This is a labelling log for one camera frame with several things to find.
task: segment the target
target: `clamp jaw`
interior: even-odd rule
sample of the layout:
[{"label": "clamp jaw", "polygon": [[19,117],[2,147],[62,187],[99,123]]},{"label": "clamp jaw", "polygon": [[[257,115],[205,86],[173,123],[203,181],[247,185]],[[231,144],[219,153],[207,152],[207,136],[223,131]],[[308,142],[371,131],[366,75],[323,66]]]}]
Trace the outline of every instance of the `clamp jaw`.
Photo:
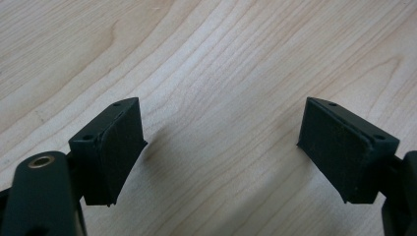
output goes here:
[{"label": "clamp jaw", "polygon": [[108,106],[69,141],[21,162],[0,193],[1,235],[87,235],[80,199],[116,204],[144,140],[139,100]]},{"label": "clamp jaw", "polygon": [[417,151],[395,156],[399,140],[342,106],[308,97],[298,147],[345,202],[372,204],[378,192],[387,236],[417,235]]}]

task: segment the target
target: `screw hole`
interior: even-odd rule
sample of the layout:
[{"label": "screw hole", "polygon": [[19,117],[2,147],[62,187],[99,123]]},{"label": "screw hole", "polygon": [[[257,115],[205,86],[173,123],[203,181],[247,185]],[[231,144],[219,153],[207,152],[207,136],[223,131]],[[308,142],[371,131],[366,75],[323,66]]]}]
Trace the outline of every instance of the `screw hole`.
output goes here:
[{"label": "screw hole", "polygon": [[382,135],[374,135],[374,138],[377,140],[385,140],[386,137],[382,136]]},{"label": "screw hole", "polygon": [[93,136],[92,135],[85,135],[83,136],[83,140],[92,140]]}]

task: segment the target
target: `wooden table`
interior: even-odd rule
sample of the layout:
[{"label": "wooden table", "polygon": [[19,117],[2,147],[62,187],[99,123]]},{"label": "wooden table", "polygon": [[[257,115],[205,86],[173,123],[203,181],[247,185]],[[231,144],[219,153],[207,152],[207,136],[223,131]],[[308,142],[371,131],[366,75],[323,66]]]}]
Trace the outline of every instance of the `wooden table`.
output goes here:
[{"label": "wooden table", "polygon": [[417,149],[417,1],[0,2],[0,187],[137,96],[149,142],[89,235],[383,235],[298,140],[307,96]]}]

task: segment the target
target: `wood grain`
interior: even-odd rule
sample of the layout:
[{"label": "wood grain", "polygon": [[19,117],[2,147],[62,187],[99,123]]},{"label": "wood grain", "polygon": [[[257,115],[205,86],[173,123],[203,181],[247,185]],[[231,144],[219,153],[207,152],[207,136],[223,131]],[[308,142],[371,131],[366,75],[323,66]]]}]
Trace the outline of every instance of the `wood grain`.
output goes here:
[{"label": "wood grain", "polygon": [[0,1],[0,187],[138,96],[149,146],[89,235],[383,235],[295,144],[305,98],[417,149],[417,2]]}]

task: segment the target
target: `small hole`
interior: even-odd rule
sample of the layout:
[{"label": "small hole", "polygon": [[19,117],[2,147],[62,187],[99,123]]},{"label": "small hole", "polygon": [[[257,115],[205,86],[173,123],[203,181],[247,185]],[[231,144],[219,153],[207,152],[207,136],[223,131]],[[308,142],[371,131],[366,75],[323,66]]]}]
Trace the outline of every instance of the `small hole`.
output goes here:
[{"label": "small hole", "polygon": [[43,236],[49,233],[49,229],[44,226],[35,226],[26,235],[27,236]]},{"label": "small hole", "polygon": [[382,135],[374,135],[374,138],[377,140],[385,140],[386,137],[382,136]]},{"label": "small hole", "polygon": [[93,138],[92,135],[83,136],[83,140],[92,140],[92,138]]}]

